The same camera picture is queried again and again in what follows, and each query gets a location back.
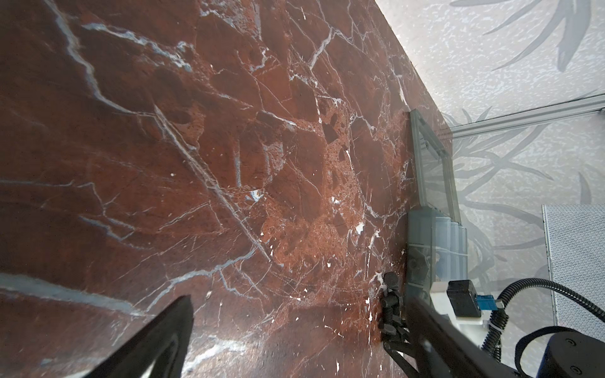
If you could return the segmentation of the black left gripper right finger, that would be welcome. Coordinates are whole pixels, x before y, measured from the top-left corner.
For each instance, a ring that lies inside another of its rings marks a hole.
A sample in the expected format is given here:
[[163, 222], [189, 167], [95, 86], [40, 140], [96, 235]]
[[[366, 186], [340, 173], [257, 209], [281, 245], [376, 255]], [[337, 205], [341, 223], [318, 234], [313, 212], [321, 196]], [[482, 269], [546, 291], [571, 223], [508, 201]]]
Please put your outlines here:
[[406, 322], [420, 377], [515, 376], [420, 299], [407, 302]]

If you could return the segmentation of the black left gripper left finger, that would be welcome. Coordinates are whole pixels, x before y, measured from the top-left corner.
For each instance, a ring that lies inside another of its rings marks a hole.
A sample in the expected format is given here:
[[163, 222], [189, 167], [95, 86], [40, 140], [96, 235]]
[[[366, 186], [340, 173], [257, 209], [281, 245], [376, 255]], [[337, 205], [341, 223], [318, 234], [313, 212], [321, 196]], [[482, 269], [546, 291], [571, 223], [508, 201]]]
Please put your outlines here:
[[88, 377], [180, 377], [187, 356], [194, 312], [189, 295], [173, 301]]

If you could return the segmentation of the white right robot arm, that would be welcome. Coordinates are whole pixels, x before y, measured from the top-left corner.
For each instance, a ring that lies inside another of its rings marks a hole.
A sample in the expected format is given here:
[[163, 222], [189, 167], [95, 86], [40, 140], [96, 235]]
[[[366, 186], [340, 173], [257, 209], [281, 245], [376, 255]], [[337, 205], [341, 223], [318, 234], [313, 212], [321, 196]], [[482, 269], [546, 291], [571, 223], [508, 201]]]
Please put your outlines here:
[[[526, 278], [522, 280], [517, 280], [514, 283], [509, 284], [499, 294], [497, 300], [501, 302], [502, 307], [497, 307], [496, 310], [492, 311], [488, 322], [488, 333], [481, 346], [482, 351], [484, 351], [489, 357], [491, 357], [497, 362], [501, 362], [501, 336], [504, 333], [504, 330], [509, 320], [509, 316], [506, 313], [506, 308], [510, 301], [513, 299], [513, 297], [528, 288], [544, 288], [554, 291], [555, 293], [558, 293], [560, 295], [563, 295], [567, 299], [570, 299], [572, 302], [575, 302], [580, 307], [589, 311], [589, 313], [591, 313], [600, 321], [604, 322], [604, 310], [598, 307], [595, 303], [586, 299], [586, 297], [578, 294], [576, 291], [573, 291], [568, 287], [565, 287], [551, 280], [545, 280], [540, 278]], [[529, 377], [529, 375], [523, 370], [521, 366], [521, 357], [527, 346], [529, 346], [532, 341], [539, 337], [542, 337], [544, 335], [554, 335], [562, 332], [577, 333], [576, 330], [554, 325], [544, 327], [535, 332], [532, 332], [518, 341], [515, 347], [515, 368], [520, 377]]]

